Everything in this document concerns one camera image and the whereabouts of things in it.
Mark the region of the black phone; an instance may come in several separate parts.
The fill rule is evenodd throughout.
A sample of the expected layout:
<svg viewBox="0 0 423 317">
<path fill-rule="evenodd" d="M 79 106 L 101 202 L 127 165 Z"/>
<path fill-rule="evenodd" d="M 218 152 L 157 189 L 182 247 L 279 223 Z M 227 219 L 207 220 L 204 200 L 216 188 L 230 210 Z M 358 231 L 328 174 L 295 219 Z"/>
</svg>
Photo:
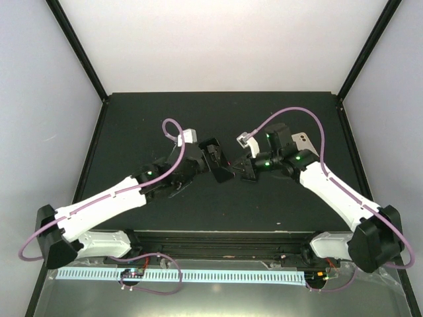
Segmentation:
<svg viewBox="0 0 423 317">
<path fill-rule="evenodd" d="M 235 173 L 216 138 L 209 138 L 199 144 L 204 160 L 215 180 L 221 184 L 234 179 Z"/>
</svg>

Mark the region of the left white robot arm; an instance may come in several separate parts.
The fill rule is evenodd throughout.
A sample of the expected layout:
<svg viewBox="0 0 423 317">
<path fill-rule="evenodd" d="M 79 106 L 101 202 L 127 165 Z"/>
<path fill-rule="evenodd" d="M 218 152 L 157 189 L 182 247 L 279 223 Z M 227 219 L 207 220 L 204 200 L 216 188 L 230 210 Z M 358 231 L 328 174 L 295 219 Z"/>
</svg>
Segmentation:
<svg viewBox="0 0 423 317">
<path fill-rule="evenodd" d="M 136 263 L 142 248 L 129 233 L 93 228 L 126 211 L 177 195 L 196 176 L 211 170 L 206 149 L 205 143 L 177 145 L 168 158 L 142 167 L 108 190 L 58 209 L 50 204 L 39 208 L 36 240 L 46 267 L 57 269 L 79 258 L 101 256 Z"/>
</svg>

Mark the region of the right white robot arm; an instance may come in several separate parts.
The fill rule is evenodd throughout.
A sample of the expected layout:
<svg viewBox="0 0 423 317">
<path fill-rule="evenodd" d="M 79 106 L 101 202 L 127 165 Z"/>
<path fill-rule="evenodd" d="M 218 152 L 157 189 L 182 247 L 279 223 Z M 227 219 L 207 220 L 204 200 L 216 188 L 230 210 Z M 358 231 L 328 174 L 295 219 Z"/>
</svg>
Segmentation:
<svg viewBox="0 0 423 317">
<path fill-rule="evenodd" d="M 322 199 L 350 229 L 348 233 L 316 234 L 300 250 L 304 264 L 315 266 L 324 258 L 335 258 L 373 273 L 404 250 L 398 236 L 402 232 L 401 216 L 393 206 L 380 207 L 361 196 L 320 163 L 313 151 L 298 149 L 285 124 L 270 125 L 265 134 L 268 152 L 262 152 L 247 132 L 237 137 L 240 146 L 250 152 L 233 165 L 235 172 L 243 180 L 256 182 L 260 173 L 279 170 Z"/>
</svg>

